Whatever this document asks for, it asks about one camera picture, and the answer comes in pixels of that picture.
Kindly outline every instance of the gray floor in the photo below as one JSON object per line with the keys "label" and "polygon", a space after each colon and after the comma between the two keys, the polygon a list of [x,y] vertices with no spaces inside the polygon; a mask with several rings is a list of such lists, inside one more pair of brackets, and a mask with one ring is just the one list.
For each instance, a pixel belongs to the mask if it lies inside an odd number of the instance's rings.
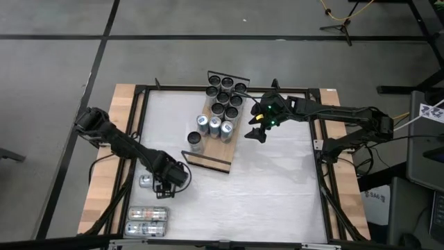
{"label": "gray floor", "polygon": [[[337,17],[352,3],[326,1]],[[441,25],[415,1],[430,31]],[[0,1],[0,34],[103,33],[112,0]],[[315,0],[121,1],[112,34],[331,35],[336,24]],[[350,25],[352,35],[420,35],[407,5],[376,3]],[[32,237],[99,41],[0,40],[0,147],[27,155],[0,162],[0,241]],[[110,41],[90,106],[108,109],[116,83],[205,85],[207,70],[245,76],[253,86],[336,88],[344,106],[408,111],[409,97],[380,96],[377,85],[415,85],[438,69],[423,42]],[[405,135],[400,131],[396,135]],[[390,165],[405,159],[403,141],[381,145]],[[49,237],[76,234],[96,150],[79,140]],[[365,152],[355,157],[359,163]],[[379,161],[375,169],[385,166]]]}

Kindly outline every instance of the sticker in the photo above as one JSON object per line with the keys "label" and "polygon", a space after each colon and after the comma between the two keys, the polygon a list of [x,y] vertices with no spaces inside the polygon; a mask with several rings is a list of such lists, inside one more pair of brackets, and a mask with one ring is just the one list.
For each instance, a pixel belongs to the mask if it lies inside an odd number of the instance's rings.
{"label": "sticker", "polygon": [[433,106],[428,106],[425,104],[420,105],[419,109],[419,115],[422,115],[426,112],[427,114],[424,114],[422,117],[432,119],[436,122],[444,123],[444,110],[442,108],[433,108]]}

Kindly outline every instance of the cylindrical container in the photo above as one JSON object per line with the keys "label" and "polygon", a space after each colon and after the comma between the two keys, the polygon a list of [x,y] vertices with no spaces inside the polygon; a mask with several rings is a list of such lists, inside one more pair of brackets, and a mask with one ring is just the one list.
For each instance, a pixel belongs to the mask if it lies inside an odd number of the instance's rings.
{"label": "cylindrical container", "polygon": [[241,110],[242,103],[243,103],[242,97],[233,94],[233,96],[230,98],[230,107],[235,107],[237,110]]}
{"label": "cylindrical container", "polygon": [[239,118],[239,111],[235,107],[229,107],[225,109],[225,121],[231,122],[233,124],[233,128],[236,128],[237,120]]}
{"label": "cylindrical container", "polygon": [[238,92],[238,93],[242,93],[242,94],[246,94],[247,93],[247,85],[243,84],[243,83],[236,83],[236,85],[234,86],[234,91]]}
{"label": "cylindrical container", "polygon": [[197,121],[197,131],[202,136],[208,135],[208,117],[206,115],[198,115],[196,118]]}
{"label": "cylindrical container", "polygon": [[210,136],[217,138],[221,134],[222,121],[219,117],[211,117],[210,120]]}
{"label": "cylindrical container", "polygon": [[231,90],[233,89],[233,86],[234,86],[234,81],[230,77],[225,77],[224,79],[222,79],[222,84],[221,84],[222,92],[230,93]]}
{"label": "cylindrical container", "polygon": [[156,206],[134,206],[128,209],[128,219],[133,221],[166,222],[169,209]]}
{"label": "cylindrical container", "polygon": [[211,86],[216,87],[218,90],[221,89],[221,78],[218,76],[210,76],[208,78],[208,83]]}
{"label": "cylindrical container", "polygon": [[225,92],[220,92],[216,97],[216,102],[221,103],[224,106],[227,106],[230,102],[230,95]]}
{"label": "cylindrical container", "polygon": [[231,122],[222,122],[221,125],[221,141],[224,143],[231,142],[233,136],[233,124]]}
{"label": "cylindrical container", "polygon": [[139,178],[139,186],[141,188],[153,188],[153,176],[150,174],[142,174]]}
{"label": "cylindrical container", "polygon": [[215,103],[211,106],[211,116],[218,117],[219,119],[223,119],[223,112],[225,111],[225,107],[220,103]]}
{"label": "cylindrical container", "polygon": [[217,90],[217,87],[214,86],[207,87],[207,89],[205,90],[205,96],[207,97],[205,105],[207,107],[211,107],[211,105],[216,103],[216,97],[218,92],[219,91]]}
{"label": "cylindrical container", "polygon": [[192,153],[203,152],[203,142],[200,133],[193,131],[188,134],[187,139],[188,139],[189,149],[191,150]]}
{"label": "cylindrical container", "polygon": [[125,234],[134,237],[164,237],[167,233],[166,222],[126,222]]}

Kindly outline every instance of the wooden board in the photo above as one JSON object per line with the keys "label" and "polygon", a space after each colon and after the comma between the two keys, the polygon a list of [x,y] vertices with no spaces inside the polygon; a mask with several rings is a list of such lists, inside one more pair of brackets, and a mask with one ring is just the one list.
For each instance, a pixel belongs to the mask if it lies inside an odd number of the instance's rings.
{"label": "wooden board", "polygon": [[[211,110],[208,106],[204,106],[202,113],[207,117],[211,117]],[[239,119],[237,124],[241,123],[242,110],[239,110]],[[234,150],[236,149],[237,138],[239,137],[239,129],[235,128],[233,136],[229,143],[224,143],[221,139],[211,138],[210,136],[204,137],[204,152],[202,155],[214,158],[217,160],[223,160],[226,163],[217,162],[214,160],[199,158],[195,156],[188,156],[188,161],[190,164],[198,165],[201,167],[206,167],[210,169],[215,169],[225,173],[230,173],[231,162],[234,158]]]}
{"label": "wooden board", "polygon": [[[110,120],[123,131],[128,122],[134,89],[135,85],[133,84],[117,84],[112,98],[109,112]],[[340,105],[336,90],[321,89],[321,99],[323,104]],[[326,122],[326,126],[327,133],[332,138],[339,138],[347,134],[344,123],[342,122]],[[106,156],[107,154],[109,154],[109,149],[102,148],[99,150],[97,158]],[[351,156],[346,153],[342,153],[341,157],[352,161]],[[108,206],[118,164],[119,159],[117,157],[111,157],[99,162],[94,168],[85,206],[83,208],[83,215],[78,227],[79,233],[88,230]],[[359,232],[364,237],[370,239],[370,233],[367,227],[364,206],[361,200],[354,167],[350,165],[350,163],[339,161],[334,164],[334,170],[338,185],[339,199],[341,200],[341,206],[344,212],[357,227]],[[330,211],[330,215],[333,235],[335,239],[338,239],[338,227],[333,210]],[[116,217],[114,218],[114,225],[115,224],[118,224],[118,218]],[[117,232],[115,226],[113,226],[112,232]]]}

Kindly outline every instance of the black can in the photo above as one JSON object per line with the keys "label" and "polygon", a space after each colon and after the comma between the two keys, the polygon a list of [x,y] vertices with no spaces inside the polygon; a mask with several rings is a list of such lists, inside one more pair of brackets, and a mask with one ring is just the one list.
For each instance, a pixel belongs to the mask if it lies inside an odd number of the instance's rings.
{"label": "black can", "polygon": [[235,107],[237,108],[237,110],[240,110],[243,102],[244,100],[242,99],[242,97],[233,94],[233,96],[230,98],[230,107]]}
{"label": "black can", "polygon": [[230,77],[225,77],[222,79],[221,91],[230,93],[233,89],[234,81]]}
{"label": "black can", "polygon": [[208,83],[213,86],[216,87],[217,89],[221,88],[221,78],[218,76],[210,76],[208,78]]}
{"label": "black can", "polygon": [[220,103],[215,103],[211,106],[211,116],[223,119],[223,113],[225,111],[225,106]]}
{"label": "black can", "polygon": [[230,102],[230,95],[225,92],[220,92],[216,97],[216,102],[218,102],[224,106],[227,106],[228,102]]}

